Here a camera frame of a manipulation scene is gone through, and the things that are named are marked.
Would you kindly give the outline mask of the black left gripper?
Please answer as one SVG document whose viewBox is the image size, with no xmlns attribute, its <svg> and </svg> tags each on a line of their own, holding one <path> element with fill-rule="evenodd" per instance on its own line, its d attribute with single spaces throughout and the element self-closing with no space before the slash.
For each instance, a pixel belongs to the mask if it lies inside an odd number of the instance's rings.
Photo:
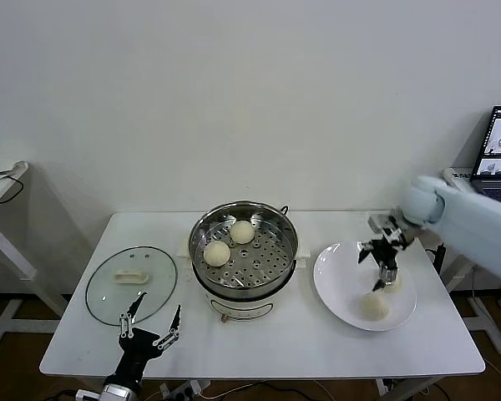
<svg viewBox="0 0 501 401">
<path fill-rule="evenodd" d="M 161 350 L 167 350 L 180 338 L 181 305 L 178 305 L 168 333 L 159 334 L 133 327 L 134 319 L 146 292 L 141 292 L 126 312 L 119 315 L 119 346 L 123 351 L 112 377 L 142 378 L 149 360 L 158 358 Z"/>
</svg>

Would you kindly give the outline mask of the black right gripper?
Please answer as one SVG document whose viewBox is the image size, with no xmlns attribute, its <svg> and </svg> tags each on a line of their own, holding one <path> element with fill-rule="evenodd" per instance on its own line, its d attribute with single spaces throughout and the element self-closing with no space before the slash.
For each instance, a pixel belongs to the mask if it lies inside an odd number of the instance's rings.
<svg viewBox="0 0 501 401">
<path fill-rule="evenodd" d="M 410 231 L 401 229 L 383 228 L 382 238 L 360 242 L 358 263 L 362 263 L 373 252 L 373 257 L 378 265 L 378 280 L 372 288 L 373 292 L 382 290 L 395 284 L 397 280 L 397 254 L 405 251 L 413 243 Z"/>
</svg>

